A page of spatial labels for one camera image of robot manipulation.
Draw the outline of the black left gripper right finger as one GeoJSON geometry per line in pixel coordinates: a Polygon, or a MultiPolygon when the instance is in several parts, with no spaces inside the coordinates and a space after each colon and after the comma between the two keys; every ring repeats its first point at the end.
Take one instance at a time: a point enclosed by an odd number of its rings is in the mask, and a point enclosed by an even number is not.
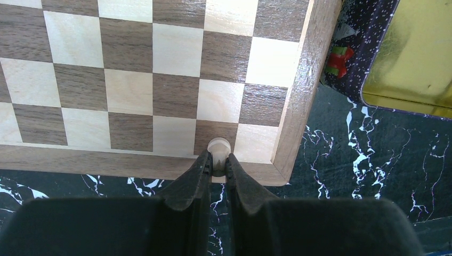
{"type": "Polygon", "coordinates": [[[225,174],[233,254],[272,255],[266,203],[277,197],[247,174],[232,153],[225,174]]]}

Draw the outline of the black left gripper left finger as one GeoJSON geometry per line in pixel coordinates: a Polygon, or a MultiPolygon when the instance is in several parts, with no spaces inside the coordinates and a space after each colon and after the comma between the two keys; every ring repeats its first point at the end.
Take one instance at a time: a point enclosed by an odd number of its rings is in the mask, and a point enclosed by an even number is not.
{"type": "Polygon", "coordinates": [[[208,255],[212,155],[204,150],[193,165],[157,195],[159,243],[168,255],[208,255]]]}

